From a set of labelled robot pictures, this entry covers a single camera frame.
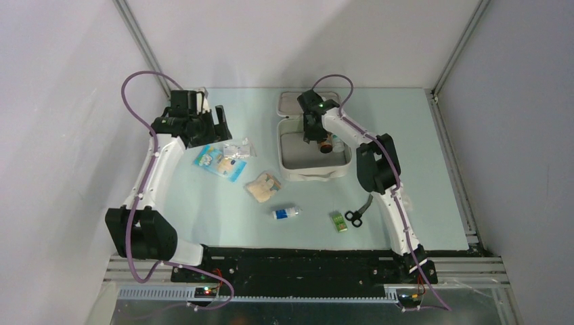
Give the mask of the white bottle green label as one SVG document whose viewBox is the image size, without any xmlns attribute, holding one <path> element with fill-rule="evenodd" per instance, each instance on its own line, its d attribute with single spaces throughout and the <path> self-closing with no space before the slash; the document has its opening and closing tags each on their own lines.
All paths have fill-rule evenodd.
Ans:
<svg viewBox="0 0 574 325">
<path fill-rule="evenodd" d="M 332 134 L 332 151 L 335 153 L 340 153 L 345 151 L 344 142 L 335 134 Z"/>
</svg>

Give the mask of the white medicine kit case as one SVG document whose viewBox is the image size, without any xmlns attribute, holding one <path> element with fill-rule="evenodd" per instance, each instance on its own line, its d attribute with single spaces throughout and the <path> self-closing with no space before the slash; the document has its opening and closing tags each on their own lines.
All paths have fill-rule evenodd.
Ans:
<svg viewBox="0 0 574 325">
<path fill-rule="evenodd" d="M 352 161 L 350 148 L 338 142 L 329 153 L 320 152 L 317 142 L 304 140 L 303 111 L 296 91 L 284 91 L 278 100 L 278 160 L 288 181 L 329 181 L 347 174 Z"/>
</svg>

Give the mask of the blue cotton swab packet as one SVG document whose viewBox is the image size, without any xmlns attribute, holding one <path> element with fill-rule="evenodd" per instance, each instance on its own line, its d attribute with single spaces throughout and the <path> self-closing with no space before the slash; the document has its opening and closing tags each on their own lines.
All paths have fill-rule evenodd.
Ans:
<svg viewBox="0 0 574 325">
<path fill-rule="evenodd" d="M 206 145 L 194 159 L 194 164 L 230 182 L 235 182 L 246 167 L 246 161 L 226 157 L 222 150 Z"/>
</svg>

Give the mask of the clear bag of pads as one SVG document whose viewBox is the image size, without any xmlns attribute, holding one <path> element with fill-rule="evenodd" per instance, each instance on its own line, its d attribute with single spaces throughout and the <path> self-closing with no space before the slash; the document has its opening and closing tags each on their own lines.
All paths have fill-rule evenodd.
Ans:
<svg viewBox="0 0 574 325">
<path fill-rule="evenodd" d="M 226 142 L 223 145 L 223 155 L 226 158 L 245 159 L 257 155 L 253 143 L 246 137 L 238 141 Z"/>
</svg>

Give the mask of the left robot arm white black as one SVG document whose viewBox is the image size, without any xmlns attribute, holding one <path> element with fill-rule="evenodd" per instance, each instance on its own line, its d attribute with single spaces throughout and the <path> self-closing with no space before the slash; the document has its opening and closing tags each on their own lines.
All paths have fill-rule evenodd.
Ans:
<svg viewBox="0 0 574 325">
<path fill-rule="evenodd" d="M 201 244 L 183 239 L 165 211 L 175 169 L 188 148 L 232 138 L 222 106 L 211 108 L 208 91 L 173 90 L 163 114 L 147 127 L 148 153 L 130 194 L 118 208 L 106 212 L 105 223 L 121 257 L 188 265 L 198 282 L 214 273 Z"/>
</svg>

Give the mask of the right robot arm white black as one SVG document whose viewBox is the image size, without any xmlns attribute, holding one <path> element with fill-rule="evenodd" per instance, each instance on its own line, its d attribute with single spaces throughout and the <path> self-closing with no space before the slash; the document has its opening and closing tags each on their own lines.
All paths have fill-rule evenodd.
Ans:
<svg viewBox="0 0 574 325">
<path fill-rule="evenodd" d="M 306 142 L 319 143 L 335 135 L 354 149 L 358 182 L 382 211 L 391 250 L 398 259 L 393 266 L 394 275 L 400 282 L 413 282 L 420 275 L 420 266 L 427 262 L 427 256 L 404 207 L 401 167 L 393 138 L 386 133 L 368 133 L 343 112 L 341 104 L 324 99 L 314 90 L 300 94 L 297 102 L 303 111 Z"/>
</svg>

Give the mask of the blue white bandage roll packet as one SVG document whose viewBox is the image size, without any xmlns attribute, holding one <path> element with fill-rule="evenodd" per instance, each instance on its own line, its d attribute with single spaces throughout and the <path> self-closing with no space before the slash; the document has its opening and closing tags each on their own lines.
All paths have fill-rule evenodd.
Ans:
<svg viewBox="0 0 574 325">
<path fill-rule="evenodd" d="M 299 207 L 288 207 L 285 209 L 278 209 L 272 212 L 272 217 L 276 220 L 288 219 L 297 217 L 301 213 Z"/>
</svg>

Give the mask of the bag of latex gloves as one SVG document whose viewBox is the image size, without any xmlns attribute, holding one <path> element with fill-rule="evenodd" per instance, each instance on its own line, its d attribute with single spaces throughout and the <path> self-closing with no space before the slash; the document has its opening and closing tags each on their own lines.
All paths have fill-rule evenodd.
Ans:
<svg viewBox="0 0 574 325">
<path fill-rule="evenodd" d="M 259 203 L 272 198 L 281 188 L 278 179 L 268 172 L 263 172 L 254 181 L 245 185 L 248 193 Z"/>
</svg>

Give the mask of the small green box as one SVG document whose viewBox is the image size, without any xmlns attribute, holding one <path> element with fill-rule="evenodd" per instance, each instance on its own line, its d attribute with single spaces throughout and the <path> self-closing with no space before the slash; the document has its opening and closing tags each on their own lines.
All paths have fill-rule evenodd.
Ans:
<svg viewBox="0 0 574 325">
<path fill-rule="evenodd" d="M 346 232 L 348 230 L 346 219 L 339 212 L 330 213 L 330 218 L 334 224 L 334 227 L 338 233 Z"/>
</svg>

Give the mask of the brown medicine bottle orange cap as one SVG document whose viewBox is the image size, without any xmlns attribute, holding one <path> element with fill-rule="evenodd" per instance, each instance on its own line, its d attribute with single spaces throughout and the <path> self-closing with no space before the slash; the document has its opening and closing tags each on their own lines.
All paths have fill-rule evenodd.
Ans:
<svg viewBox="0 0 574 325">
<path fill-rule="evenodd" d="M 333 144 L 331 137 L 327 137 L 326 139 L 323 139 L 322 141 L 318 142 L 317 146 L 322 154 L 329 154 L 333 151 Z"/>
</svg>

